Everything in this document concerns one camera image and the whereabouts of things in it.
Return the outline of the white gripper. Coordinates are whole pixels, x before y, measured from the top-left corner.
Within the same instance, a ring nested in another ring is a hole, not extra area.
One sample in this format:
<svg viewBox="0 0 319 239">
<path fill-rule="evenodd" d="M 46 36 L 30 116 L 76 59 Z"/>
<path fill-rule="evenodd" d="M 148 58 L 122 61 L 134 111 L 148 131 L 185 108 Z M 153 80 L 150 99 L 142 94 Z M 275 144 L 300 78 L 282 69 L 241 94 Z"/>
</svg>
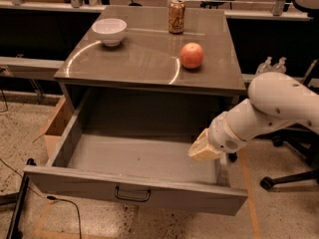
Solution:
<svg viewBox="0 0 319 239">
<path fill-rule="evenodd" d="M 232 131 L 226 113 L 222 113 L 198 136 L 188 156 L 197 161 L 214 160 L 220 158 L 222 151 L 235 153 L 245 146 L 246 142 Z"/>
</svg>

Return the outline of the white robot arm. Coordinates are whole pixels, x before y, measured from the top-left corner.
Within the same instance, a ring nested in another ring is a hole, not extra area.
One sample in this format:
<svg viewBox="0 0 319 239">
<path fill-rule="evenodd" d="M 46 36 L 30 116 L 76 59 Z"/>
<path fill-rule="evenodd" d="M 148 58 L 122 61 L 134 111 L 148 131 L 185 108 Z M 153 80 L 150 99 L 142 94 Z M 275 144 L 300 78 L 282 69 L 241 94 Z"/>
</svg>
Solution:
<svg viewBox="0 0 319 239">
<path fill-rule="evenodd" d="M 244 101 L 212 120 L 192 144 L 188 156 L 195 160 L 219 159 L 259 135 L 296 123 L 319 133 L 319 95 L 285 74 L 263 73 L 251 81 Z"/>
</svg>

